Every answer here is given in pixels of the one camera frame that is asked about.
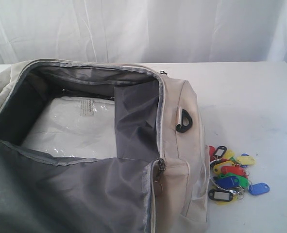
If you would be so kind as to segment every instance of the blue key tag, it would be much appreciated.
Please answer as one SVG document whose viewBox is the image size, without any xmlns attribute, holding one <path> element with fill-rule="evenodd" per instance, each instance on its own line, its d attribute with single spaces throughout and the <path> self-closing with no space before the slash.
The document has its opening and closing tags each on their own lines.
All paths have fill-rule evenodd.
<svg viewBox="0 0 287 233">
<path fill-rule="evenodd" d="M 228 176 L 218 179 L 216 184 L 224 189 L 235 188 L 239 186 L 239 179 L 236 176 Z"/>
<path fill-rule="evenodd" d="M 256 183 L 249 185 L 248 191 L 251 195 L 260 195 L 263 193 L 268 193 L 270 191 L 270 187 L 266 183 Z"/>
<path fill-rule="evenodd" d="M 240 167 L 246 168 L 246 167 L 248 167 L 248 165 L 240 165 Z"/>
</svg>

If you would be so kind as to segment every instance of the white table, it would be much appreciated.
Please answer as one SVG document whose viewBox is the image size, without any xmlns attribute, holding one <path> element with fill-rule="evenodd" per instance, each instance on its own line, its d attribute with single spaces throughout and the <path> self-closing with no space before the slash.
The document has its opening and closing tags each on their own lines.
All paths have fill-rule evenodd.
<svg viewBox="0 0 287 233">
<path fill-rule="evenodd" d="M 198 95 L 206 143 L 256 159 L 250 180 L 270 192 L 208 205 L 209 233 L 287 233 L 287 64 L 145 64 L 189 80 Z M 0 65 L 0 71 L 8 65 Z"/>
</svg>

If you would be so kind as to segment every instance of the black key tag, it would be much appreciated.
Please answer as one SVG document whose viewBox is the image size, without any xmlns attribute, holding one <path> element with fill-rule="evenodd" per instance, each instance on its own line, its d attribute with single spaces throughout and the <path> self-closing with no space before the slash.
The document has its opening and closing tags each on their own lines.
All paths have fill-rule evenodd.
<svg viewBox="0 0 287 233">
<path fill-rule="evenodd" d="M 225 190 L 211 189 L 208 192 L 208 197 L 211 200 L 217 200 L 217 201 L 230 202 L 231 200 L 233 200 L 233 194 Z"/>
<path fill-rule="evenodd" d="M 225 146 L 219 146 L 216 151 L 213 153 L 213 156 L 216 159 L 222 158 L 222 156 L 226 153 L 227 148 Z"/>
</svg>

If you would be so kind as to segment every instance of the zipper pull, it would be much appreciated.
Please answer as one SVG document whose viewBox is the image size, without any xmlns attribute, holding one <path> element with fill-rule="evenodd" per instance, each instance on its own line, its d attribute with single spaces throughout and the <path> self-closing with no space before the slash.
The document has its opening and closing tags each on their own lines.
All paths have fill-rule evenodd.
<svg viewBox="0 0 287 233">
<path fill-rule="evenodd" d="M 154 194 L 155 196 L 160 196 L 163 193 L 163 186 L 160 182 L 163 172 L 166 170 L 165 161 L 161 158 L 157 159 L 158 171 L 153 180 L 154 182 Z"/>
</svg>

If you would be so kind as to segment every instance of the yellow key tag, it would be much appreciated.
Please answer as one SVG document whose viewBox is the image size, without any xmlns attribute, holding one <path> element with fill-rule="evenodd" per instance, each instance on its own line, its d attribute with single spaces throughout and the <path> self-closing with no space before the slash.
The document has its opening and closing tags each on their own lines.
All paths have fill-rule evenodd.
<svg viewBox="0 0 287 233">
<path fill-rule="evenodd" d="M 242 165 L 253 165 L 253 164 L 255 164 L 255 160 L 251 156 L 239 156 L 236 158 L 236 161 Z"/>
<path fill-rule="evenodd" d="M 235 156 L 235 153 L 232 150 L 227 150 L 222 156 L 222 159 L 230 159 Z"/>
<path fill-rule="evenodd" d="M 223 163 L 214 165 L 214 167 L 213 167 L 214 173 L 219 175 L 221 173 L 221 167 L 223 167 L 223 166 L 235 166 L 235 164 L 232 161 L 225 161 Z"/>
<path fill-rule="evenodd" d="M 217 205 L 227 205 L 229 203 L 232 203 L 233 201 L 236 201 L 238 199 L 237 195 L 233 196 L 233 199 L 231 201 L 216 201 Z"/>
</svg>

